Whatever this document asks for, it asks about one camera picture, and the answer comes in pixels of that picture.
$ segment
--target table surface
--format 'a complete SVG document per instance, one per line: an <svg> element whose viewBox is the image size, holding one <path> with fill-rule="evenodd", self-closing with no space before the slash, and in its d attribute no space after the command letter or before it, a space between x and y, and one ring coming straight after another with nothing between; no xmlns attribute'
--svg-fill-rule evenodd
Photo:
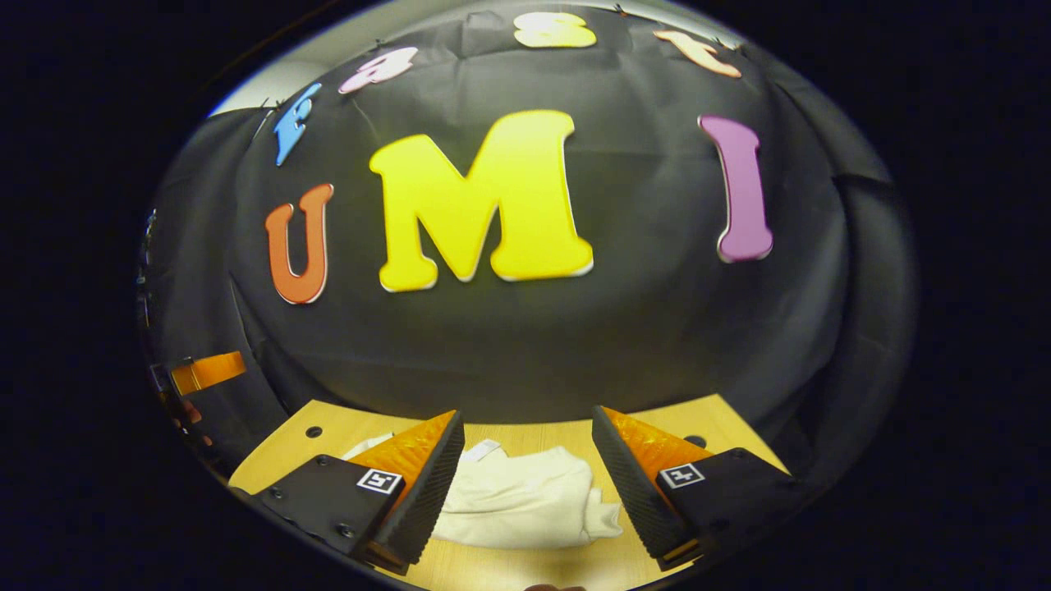
<svg viewBox="0 0 1051 591"><path fill-rule="evenodd" d="M785 469L747 423L718 394L689 402L630 413L673 435L700 435L706 449L719 453L743 447ZM592 486L602 490L603 503L621 503L591 436L591 421L524 425L466 423L467 451L482 440L494 440L509 456L564 447L592 468ZM398 433L419 424L413 419L388 416L311 402L263 442L230 477L235 486L254 494L318 453L339 457L354 445L384 433ZM322 434L307 437L307 428L321 426ZM578 548L552 550L496 550L431 539L405 576L383 569L377 572L432 591L522 591L531 585L581 586L588 591L624 591L687 568L661 572L639 539L621 503L618 523L624 532Z"/></svg>

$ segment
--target letter u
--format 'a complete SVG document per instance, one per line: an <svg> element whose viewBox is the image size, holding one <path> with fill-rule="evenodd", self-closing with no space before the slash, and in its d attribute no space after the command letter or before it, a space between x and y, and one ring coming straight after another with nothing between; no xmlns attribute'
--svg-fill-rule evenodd
<svg viewBox="0 0 1051 591"><path fill-rule="evenodd" d="M330 184L317 185L303 195L300 209L307 217L307 270L302 276L292 272L288 259L288 222L295 208L291 203L279 206L266 218L270 242L270 277L283 300L289 304L309 304L321 297L328 280L328 253L325 238L325 204L335 189Z"/></svg>

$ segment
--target yellow letter m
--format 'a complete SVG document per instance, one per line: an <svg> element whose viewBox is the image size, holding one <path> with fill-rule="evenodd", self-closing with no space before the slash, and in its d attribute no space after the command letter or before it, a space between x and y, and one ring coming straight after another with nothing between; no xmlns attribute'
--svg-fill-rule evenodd
<svg viewBox="0 0 1051 591"><path fill-rule="evenodd" d="M428 136L384 146L369 162L383 178L388 291L429 289L438 267L424 257L419 225L461 282L471 281L494 213L500 244L490 264L504 281L575 277L591 270L591 244L577 236L565 184L562 144L573 119L556 110L500 118L486 136L467 177Z"/></svg>

